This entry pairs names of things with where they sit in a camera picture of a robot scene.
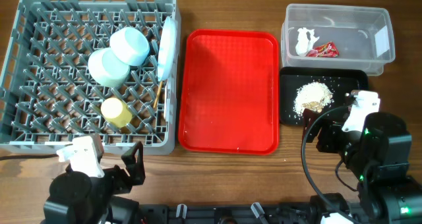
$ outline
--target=black plate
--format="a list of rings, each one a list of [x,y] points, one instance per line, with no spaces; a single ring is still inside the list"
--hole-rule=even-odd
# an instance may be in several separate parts
[[[322,82],[333,93],[332,102],[322,113],[344,105],[345,94],[352,90],[368,90],[368,76],[362,70],[315,69],[284,67],[280,70],[280,122],[285,125],[303,125],[302,116],[293,110],[297,89],[311,83]]]

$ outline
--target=red candy wrapper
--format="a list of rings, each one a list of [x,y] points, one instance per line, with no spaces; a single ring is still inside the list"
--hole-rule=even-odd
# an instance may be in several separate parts
[[[328,42],[322,46],[311,49],[306,57],[337,57],[339,55],[336,45]]]

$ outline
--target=clear plastic bin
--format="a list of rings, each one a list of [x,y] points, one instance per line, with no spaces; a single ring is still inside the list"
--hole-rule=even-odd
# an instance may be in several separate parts
[[[296,54],[298,28],[315,29],[314,47],[330,41],[336,58],[301,57]],[[396,58],[390,15],[386,9],[337,5],[290,4],[282,28],[282,63],[291,67],[360,69],[381,75]]]

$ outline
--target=dish rack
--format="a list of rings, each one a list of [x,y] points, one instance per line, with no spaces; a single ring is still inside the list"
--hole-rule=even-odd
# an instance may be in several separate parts
[[[153,109],[166,17],[177,22],[176,54]],[[141,66],[131,67],[122,87],[101,86],[88,72],[88,58],[127,26],[146,36],[150,54]],[[145,154],[171,153],[180,29],[176,0],[20,0],[0,78],[0,148],[52,154],[73,138],[96,132],[105,152],[123,154],[141,141]],[[125,101],[134,115],[126,127],[116,128],[102,117],[101,102],[110,97]]]

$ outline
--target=wooden table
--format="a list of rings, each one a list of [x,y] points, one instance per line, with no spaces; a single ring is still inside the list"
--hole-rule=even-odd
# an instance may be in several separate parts
[[[182,17],[179,67],[183,68],[187,36],[199,28],[260,30],[280,39],[286,7],[290,3],[357,5],[388,9],[394,29],[396,60],[384,74],[370,77],[382,99],[381,109],[403,118],[413,135],[410,173],[422,182],[422,18],[420,0],[178,0]],[[4,59],[18,0],[0,0],[0,56]],[[193,153],[179,144],[170,156],[146,156],[146,181],[124,197],[141,204],[180,203],[275,204],[307,201],[315,192],[306,180],[300,159],[301,128],[280,127],[280,146],[269,156]],[[338,155],[307,152],[311,173],[323,192],[356,194],[334,176]],[[1,151],[0,155],[9,155]],[[121,165],[118,156],[106,155],[104,167]],[[0,161],[0,223],[39,223],[51,181],[66,164],[57,159]],[[356,178],[345,169],[349,184]]]

